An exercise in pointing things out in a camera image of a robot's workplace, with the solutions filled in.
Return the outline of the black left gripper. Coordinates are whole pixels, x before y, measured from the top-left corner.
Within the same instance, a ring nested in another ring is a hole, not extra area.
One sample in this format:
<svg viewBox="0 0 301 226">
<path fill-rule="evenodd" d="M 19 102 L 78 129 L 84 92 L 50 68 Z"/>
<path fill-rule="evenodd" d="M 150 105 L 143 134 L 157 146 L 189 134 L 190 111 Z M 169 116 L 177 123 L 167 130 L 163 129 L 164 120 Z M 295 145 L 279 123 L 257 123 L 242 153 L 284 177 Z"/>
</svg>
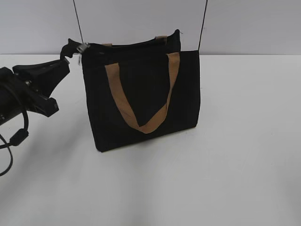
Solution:
<svg viewBox="0 0 301 226">
<path fill-rule="evenodd" d="M 30 111 L 44 116 L 52 116 L 59 111 L 58 104 L 51 97 L 57 85 L 69 74 L 69 61 L 74 54 L 82 54 L 90 47 L 87 42 L 79 43 L 68 39 L 60 52 L 63 60 L 54 60 L 36 65 L 16 65 L 13 72 L 31 90 L 38 94 L 31 96 Z"/>
</svg>

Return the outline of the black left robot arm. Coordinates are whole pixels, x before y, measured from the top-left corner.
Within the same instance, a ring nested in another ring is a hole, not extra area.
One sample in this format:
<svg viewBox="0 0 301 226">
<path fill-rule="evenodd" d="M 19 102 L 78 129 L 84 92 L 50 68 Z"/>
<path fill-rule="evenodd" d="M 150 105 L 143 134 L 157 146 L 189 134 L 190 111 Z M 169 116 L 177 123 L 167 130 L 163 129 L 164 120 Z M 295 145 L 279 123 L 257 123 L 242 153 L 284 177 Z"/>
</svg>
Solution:
<svg viewBox="0 0 301 226">
<path fill-rule="evenodd" d="M 15 65 L 0 69 L 0 122 L 28 112 L 50 117 L 59 108 L 51 97 L 57 85 L 70 73 L 69 58 L 82 54 L 90 46 L 71 39 L 63 46 L 57 60 L 35 64 Z"/>
</svg>

